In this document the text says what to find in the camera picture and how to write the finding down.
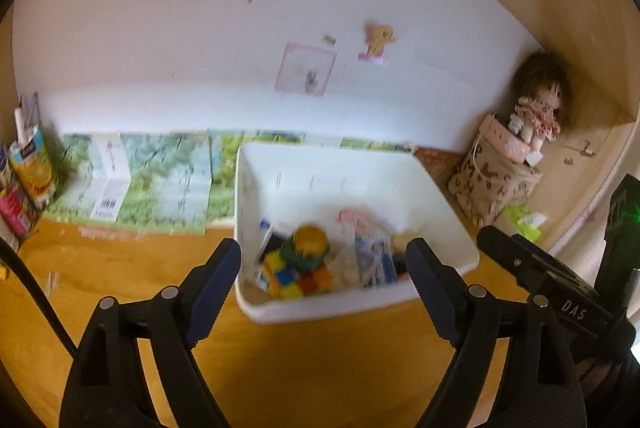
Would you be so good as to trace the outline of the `person's right hand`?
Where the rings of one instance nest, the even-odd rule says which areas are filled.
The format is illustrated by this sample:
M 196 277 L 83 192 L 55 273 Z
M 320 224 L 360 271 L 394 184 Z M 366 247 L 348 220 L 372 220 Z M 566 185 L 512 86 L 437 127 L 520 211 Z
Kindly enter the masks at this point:
M 611 387 L 616 382 L 626 384 L 639 375 L 639 362 L 631 352 L 620 362 L 605 356 L 590 356 L 575 365 L 575 373 L 582 392 L 595 393 L 599 388 Z

